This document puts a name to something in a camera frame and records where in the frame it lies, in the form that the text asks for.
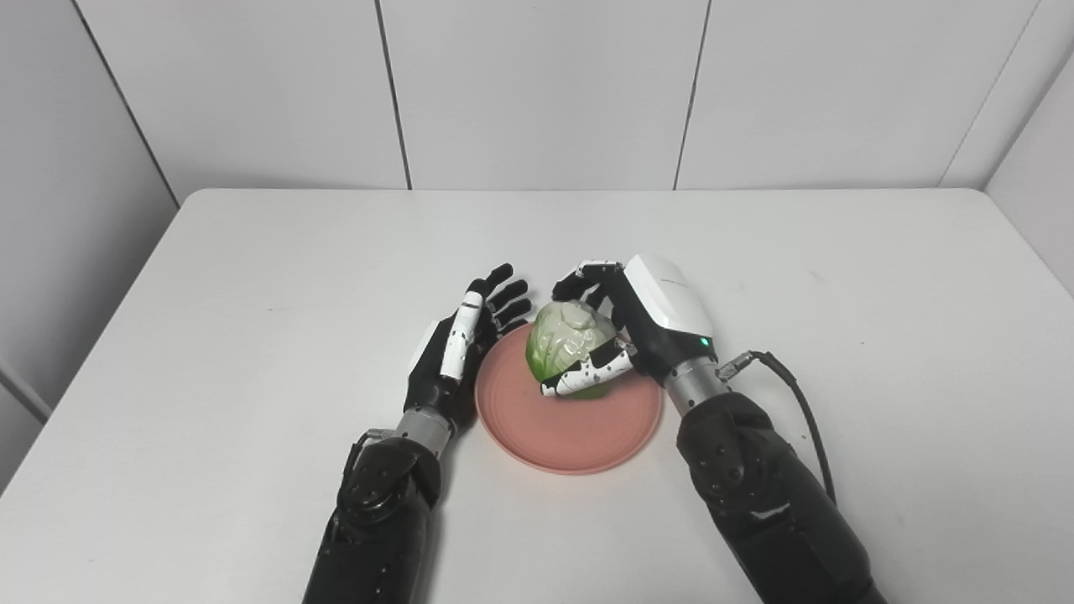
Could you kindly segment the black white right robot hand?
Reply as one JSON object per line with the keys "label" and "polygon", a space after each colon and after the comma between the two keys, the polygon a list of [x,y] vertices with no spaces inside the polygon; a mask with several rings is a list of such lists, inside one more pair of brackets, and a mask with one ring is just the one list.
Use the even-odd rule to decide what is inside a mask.
{"label": "black white right robot hand", "polygon": [[554,301],[607,301],[615,336],[541,382],[545,397],[579,393],[636,371],[668,393],[682,415],[713,396],[727,393],[719,376],[713,326],[701,299],[678,267],[655,255],[628,263],[587,261],[552,288]]}

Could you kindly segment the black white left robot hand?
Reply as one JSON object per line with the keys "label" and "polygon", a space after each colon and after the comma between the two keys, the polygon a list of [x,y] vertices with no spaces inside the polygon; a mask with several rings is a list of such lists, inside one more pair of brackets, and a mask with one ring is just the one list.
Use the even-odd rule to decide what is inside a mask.
{"label": "black white left robot hand", "polygon": [[432,323],[408,375],[404,412],[440,416],[449,435],[468,428],[477,413],[473,387],[479,368],[504,336],[526,322],[529,310],[529,283],[514,278],[513,264],[471,281],[458,310]]}

